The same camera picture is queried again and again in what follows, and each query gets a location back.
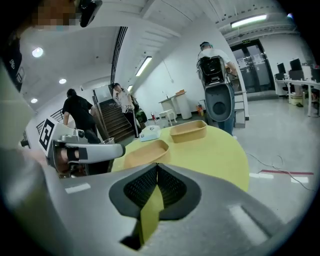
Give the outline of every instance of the wooden tray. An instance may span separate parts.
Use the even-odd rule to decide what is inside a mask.
[[[124,168],[132,168],[149,163],[168,163],[170,161],[169,145],[161,139],[143,146],[124,158]]]
[[[174,126],[170,130],[170,135],[174,143],[198,140],[207,134],[207,124],[202,120],[186,122]]]

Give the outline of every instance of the man in black shirt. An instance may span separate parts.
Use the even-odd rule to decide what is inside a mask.
[[[66,93],[68,97],[63,105],[62,113],[64,114],[63,124],[68,125],[69,115],[75,122],[75,127],[84,130],[84,136],[91,144],[99,144],[96,122],[93,118],[96,109],[86,99],[77,95],[74,89],[69,89]]]

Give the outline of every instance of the black shirt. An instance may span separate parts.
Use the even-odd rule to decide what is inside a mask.
[[[89,113],[91,108],[92,104],[86,99],[75,95],[66,99],[62,113],[68,112],[73,117],[76,128],[85,131],[96,124],[93,116]]]
[[[22,54],[20,52],[20,40],[13,39],[1,52],[2,59],[8,74],[17,90],[20,92],[25,71],[21,66]]]

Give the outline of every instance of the small white device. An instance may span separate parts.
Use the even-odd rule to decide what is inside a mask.
[[[147,142],[159,139],[161,135],[161,128],[158,125],[149,125],[140,133],[140,141]]]

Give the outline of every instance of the glass door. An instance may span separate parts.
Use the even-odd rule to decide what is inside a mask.
[[[231,49],[248,94],[275,90],[271,68],[259,40],[236,45]]]

